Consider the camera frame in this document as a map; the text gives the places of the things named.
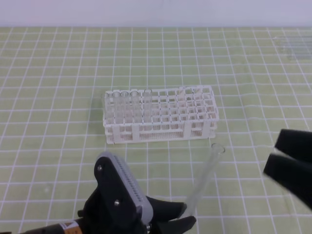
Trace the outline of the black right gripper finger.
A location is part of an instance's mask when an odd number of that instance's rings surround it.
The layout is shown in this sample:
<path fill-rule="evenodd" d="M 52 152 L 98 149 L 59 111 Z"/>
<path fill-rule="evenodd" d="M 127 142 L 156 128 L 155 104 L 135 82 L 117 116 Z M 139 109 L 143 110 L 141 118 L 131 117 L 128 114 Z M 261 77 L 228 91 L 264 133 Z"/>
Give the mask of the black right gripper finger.
<path fill-rule="evenodd" d="M 312 160 L 270 154 L 263 173 L 312 208 Z"/>
<path fill-rule="evenodd" d="M 294 159 L 311 162 L 312 133 L 301 130 L 281 129 L 275 148 Z"/>

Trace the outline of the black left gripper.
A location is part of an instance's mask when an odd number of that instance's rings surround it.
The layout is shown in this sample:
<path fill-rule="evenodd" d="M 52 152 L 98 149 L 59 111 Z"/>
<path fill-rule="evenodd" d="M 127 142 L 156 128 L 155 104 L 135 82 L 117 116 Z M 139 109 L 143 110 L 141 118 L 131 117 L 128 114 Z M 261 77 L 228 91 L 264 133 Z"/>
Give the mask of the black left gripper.
<path fill-rule="evenodd" d="M 147 197 L 118 156 L 98 156 L 94 176 L 97 187 L 78 212 L 84 234 L 184 234 L 196 223 L 194 216 L 177 219 L 186 203 Z"/>

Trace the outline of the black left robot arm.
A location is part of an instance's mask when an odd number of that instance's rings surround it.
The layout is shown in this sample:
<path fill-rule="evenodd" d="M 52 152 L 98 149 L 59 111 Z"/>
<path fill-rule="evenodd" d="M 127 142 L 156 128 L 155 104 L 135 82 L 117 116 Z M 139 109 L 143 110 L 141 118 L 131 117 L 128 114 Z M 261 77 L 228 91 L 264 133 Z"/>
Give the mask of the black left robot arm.
<path fill-rule="evenodd" d="M 94 167 L 97 187 L 78 219 L 28 230 L 29 234 L 184 234 L 196 223 L 182 217 L 184 202 L 148 197 L 124 159 L 101 153 Z"/>

